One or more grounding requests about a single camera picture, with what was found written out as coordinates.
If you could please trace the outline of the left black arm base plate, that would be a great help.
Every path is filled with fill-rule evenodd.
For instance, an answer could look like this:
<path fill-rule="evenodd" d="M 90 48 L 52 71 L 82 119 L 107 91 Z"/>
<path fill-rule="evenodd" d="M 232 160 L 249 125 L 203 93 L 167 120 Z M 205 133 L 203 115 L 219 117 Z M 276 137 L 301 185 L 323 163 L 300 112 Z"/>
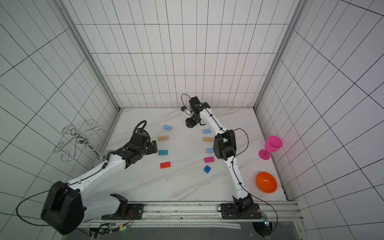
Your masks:
<path fill-rule="evenodd" d="M 114 221 L 141 220 L 143 208 L 143 204 L 123 204 L 118 207 L 114 214 L 104 215 L 101 219 Z"/>

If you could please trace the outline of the teal block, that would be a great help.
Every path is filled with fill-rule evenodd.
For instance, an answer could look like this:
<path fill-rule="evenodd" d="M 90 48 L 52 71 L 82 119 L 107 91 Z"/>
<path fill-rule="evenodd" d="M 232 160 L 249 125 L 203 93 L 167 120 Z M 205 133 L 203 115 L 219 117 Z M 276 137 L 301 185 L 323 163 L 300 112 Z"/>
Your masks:
<path fill-rule="evenodd" d="M 167 156 L 168 153 L 169 153 L 168 150 L 159 150 L 159 151 L 158 151 L 158 155 L 159 155 L 159 156 Z"/>

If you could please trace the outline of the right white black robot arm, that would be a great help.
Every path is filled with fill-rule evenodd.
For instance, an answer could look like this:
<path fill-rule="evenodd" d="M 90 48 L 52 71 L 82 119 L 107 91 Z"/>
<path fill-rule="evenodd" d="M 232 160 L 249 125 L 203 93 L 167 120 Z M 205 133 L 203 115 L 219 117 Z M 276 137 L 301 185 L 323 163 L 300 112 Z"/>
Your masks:
<path fill-rule="evenodd" d="M 216 118 L 208 103 L 200 102 L 198 97 L 189 100 L 190 116 L 186 119 L 186 126 L 193 128 L 196 125 L 209 125 L 215 133 L 213 151 L 217 159 L 222 160 L 227 168 L 230 180 L 234 186 L 234 212 L 238 217 L 243 217 L 249 213 L 254 200 L 247 191 L 242 179 L 237 162 L 237 143 L 234 130 L 229 130 Z"/>

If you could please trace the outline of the natural wood block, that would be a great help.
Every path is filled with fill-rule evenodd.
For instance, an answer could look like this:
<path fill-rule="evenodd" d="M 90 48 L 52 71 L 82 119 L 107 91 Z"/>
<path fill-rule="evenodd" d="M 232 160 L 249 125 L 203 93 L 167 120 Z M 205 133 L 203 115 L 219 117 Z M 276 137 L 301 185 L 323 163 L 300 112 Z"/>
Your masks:
<path fill-rule="evenodd" d="M 165 141 L 165 140 L 168 140 L 169 139 L 169 136 L 159 136 L 158 137 L 158 141 Z"/>
<path fill-rule="evenodd" d="M 203 137 L 204 142 L 214 142 L 215 138 L 212 137 Z"/>

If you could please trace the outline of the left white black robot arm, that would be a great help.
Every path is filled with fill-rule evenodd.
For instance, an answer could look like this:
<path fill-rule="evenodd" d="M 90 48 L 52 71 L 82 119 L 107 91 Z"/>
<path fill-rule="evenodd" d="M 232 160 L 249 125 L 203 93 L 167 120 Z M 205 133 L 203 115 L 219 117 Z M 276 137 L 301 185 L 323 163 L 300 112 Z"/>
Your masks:
<path fill-rule="evenodd" d="M 108 152 L 105 160 L 92 170 L 68 183 L 54 183 L 44 203 L 41 219 L 62 235 L 99 217 L 126 220 L 130 217 L 130 207 L 125 197 L 111 193 L 106 199 L 93 202 L 91 199 L 96 194 L 95 190 L 144 156 L 157 152 L 157 142 L 151 140 L 147 131 L 134 133 L 128 143 Z"/>

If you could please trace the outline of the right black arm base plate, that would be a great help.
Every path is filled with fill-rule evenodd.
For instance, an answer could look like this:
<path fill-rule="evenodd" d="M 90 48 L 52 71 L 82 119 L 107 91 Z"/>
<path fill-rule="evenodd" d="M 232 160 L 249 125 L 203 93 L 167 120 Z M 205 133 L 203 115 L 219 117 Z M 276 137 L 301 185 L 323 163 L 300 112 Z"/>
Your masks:
<path fill-rule="evenodd" d="M 238 213 L 234 204 L 221 204 L 219 212 L 223 220 L 261 220 L 263 218 L 258 204 L 253 204 L 245 213 Z"/>

